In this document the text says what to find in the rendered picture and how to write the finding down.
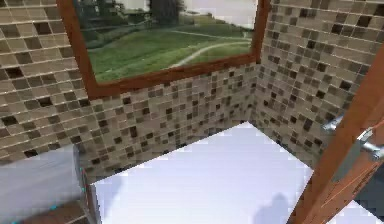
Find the brown framed window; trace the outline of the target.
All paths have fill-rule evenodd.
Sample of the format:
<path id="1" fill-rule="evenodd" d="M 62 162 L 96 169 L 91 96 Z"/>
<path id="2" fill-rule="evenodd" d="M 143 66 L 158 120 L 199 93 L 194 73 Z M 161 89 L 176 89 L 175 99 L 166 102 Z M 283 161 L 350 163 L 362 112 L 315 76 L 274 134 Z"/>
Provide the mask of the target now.
<path id="1" fill-rule="evenodd" d="M 254 24 L 240 38 L 240 28 L 225 22 L 208 25 L 172 19 L 160 26 L 154 17 L 94 48 L 78 0 L 56 0 L 59 15 L 89 99 L 149 88 L 261 60 L 270 0 L 256 0 Z"/>

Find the brown wooden room door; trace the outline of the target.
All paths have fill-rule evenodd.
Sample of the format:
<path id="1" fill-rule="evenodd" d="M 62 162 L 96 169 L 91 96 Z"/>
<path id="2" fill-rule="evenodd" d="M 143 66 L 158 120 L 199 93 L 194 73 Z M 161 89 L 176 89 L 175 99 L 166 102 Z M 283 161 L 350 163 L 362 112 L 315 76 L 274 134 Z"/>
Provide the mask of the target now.
<path id="1" fill-rule="evenodd" d="M 384 145 L 384 43 L 365 74 L 349 109 L 335 129 L 287 224 L 327 224 L 346 207 L 384 164 L 372 161 L 357 137 Z"/>

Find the grey cabinet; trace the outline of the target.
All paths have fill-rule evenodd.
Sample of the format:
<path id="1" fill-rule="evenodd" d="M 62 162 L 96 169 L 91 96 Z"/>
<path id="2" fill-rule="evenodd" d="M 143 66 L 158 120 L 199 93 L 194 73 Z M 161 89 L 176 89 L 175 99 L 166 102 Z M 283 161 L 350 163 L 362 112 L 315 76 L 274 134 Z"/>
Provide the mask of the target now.
<path id="1" fill-rule="evenodd" d="M 72 201 L 89 224 L 101 224 L 75 144 L 0 166 L 0 224 L 21 224 Z"/>

